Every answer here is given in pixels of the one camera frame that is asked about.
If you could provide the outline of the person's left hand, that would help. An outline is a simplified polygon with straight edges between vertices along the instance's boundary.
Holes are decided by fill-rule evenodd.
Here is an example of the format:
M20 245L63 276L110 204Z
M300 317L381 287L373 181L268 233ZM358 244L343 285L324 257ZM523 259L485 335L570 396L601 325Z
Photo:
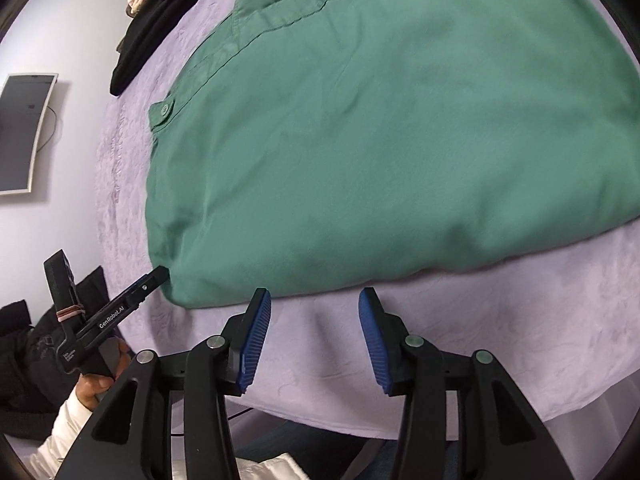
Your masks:
M115 368L114 377L106 377L100 375L80 375L75 392L78 401L89 411L93 411L100 403L99 396L106 393L116 379L127 369L131 363L129 354L130 348L122 338L116 339L118 344L118 363Z

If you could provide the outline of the white sleeve left forearm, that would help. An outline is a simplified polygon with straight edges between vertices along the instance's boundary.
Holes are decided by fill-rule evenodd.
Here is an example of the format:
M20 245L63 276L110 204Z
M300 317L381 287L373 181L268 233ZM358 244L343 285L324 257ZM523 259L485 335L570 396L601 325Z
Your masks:
M35 479L55 478L91 415L92 411L80 403L73 389L58 411L50 436L25 460L27 470Z

